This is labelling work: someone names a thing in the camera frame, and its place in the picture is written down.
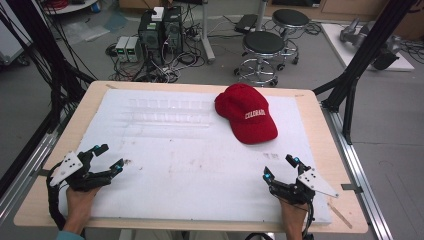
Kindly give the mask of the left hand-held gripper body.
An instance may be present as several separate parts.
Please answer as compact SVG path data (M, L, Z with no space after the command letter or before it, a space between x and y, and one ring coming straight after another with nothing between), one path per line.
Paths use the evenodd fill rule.
M92 173L90 163L99 152L88 150L86 152L69 152L61 161L59 169L54 171L49 186L59 186L63 181L75 191L87 192L89 190L106 186L111 183L109 172Z

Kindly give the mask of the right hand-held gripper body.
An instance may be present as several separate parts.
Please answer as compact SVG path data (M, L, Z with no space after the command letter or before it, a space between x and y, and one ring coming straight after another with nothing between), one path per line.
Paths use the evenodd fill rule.
M294 183L283 183L269 172L269 192L291 204L312 203L317 192L338 198L338 192L312 167L298 166Z

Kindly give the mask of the red baseball cap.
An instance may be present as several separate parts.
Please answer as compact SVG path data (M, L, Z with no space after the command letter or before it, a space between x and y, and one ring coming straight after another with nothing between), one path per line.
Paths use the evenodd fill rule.
M221 92L214 103L217 114L229 121L234 136L241 143L259 144L278 136L269 103L254 87L233 84Z

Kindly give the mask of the person's left hand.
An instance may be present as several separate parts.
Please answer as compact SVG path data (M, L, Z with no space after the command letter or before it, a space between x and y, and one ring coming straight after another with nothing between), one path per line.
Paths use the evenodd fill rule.
M89 191L76 191L72 188L68 188L66 191L68 213L84 213L90 214L92 205L97 195L99 188L91 189Z

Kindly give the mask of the person's right hand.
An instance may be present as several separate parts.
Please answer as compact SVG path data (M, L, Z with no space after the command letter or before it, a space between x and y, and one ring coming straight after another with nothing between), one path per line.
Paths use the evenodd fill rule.
M285 229L302 228L308 211L306 204L291 204L280 199L281 215Z

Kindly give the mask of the white foam mat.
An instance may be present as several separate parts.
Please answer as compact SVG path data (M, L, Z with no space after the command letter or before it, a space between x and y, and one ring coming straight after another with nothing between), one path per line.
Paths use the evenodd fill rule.
M210 93L106 91L79 148L108 149L91 169L125 165L100 190L92 214L100 218L268 222L280 220L279 203L262 175L292 183L288 155L315 164L297 102L268 97L276 139L246 145L214 109Z

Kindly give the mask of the grey power supply unit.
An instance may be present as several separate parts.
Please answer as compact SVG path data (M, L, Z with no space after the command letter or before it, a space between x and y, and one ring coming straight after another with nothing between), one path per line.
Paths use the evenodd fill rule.
M126 45L129 38L127 36L121 36L115 46L115 50L120 62L128 62L128 56L126 53Z
M138 37L129 38L126 52L129 62L138 62L141 59L141 45Z

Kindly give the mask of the black round stool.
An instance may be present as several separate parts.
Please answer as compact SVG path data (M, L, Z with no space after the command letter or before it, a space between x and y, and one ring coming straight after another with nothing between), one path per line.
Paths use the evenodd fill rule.
M300 11L293 9L279 9L272 14L272 21L280 28L280 37L283 40L284 48L281 55L284 61L288 56L293 56L292 63L297 64L299 60L299 48L289 38L289 35L297 30L304 29L310 22L309 18Z
M271 32L255 31L246 34L242 40L243 56L251 55L244 60L234 71L239 80L264 86L269 84L275 87L278 84L276 68L269 62L278 57L283 49L282 39Z

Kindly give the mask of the black computer tower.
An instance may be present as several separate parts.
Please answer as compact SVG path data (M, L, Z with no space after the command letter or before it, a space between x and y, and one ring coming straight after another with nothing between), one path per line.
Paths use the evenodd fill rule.
M180 6L170 7L163 18L168 52L180 54L183 52L182 11Z
M160 21L153 21L152 16L152 10L143 13L138 27L138 36L144 56L150 57L157 65L162 65L163 24Z

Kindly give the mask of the black flat case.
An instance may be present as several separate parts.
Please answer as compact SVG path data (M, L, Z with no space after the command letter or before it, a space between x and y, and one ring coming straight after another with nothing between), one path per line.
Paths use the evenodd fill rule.
M256 27L257 15L256 14L246 14L236 23L234 30L239 33L249 33L254 30Z

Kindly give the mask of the black metal frame stand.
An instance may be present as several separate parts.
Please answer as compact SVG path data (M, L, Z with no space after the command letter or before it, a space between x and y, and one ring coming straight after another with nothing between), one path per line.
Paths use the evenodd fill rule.
M351 125L357 83L415 2L416 0L390 0L341 75L313 90L315 95L331 90L329 97L322 101L323 107L330 112L338 112L340 104L346 101L342 136L349 145L352 144Z
M41 7L32 0L6 0L27 36L32 40L30 47L19 36L20 27L15 27L13 21L4 13L0 13L0 21L15 37L24 52L35 64L38 72L50 87L51 110L30 140L21 150L11 166L0 178L0 198L11 189L12 183L28 162L30 154L46 133L51 133L59 125L60 113L67 106L79 103L86 93L83 83L91 84L95 78L79 70L67 61L48 28L42 15Z

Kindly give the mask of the grey metal post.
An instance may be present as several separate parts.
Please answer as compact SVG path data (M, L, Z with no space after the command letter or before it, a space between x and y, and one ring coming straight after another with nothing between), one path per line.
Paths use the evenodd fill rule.
M206 62L212 64L216 57L213 52L212 46L208 39L208 0L201 0L202 6L202 33L201 33L201 42L204 48L206 55Z

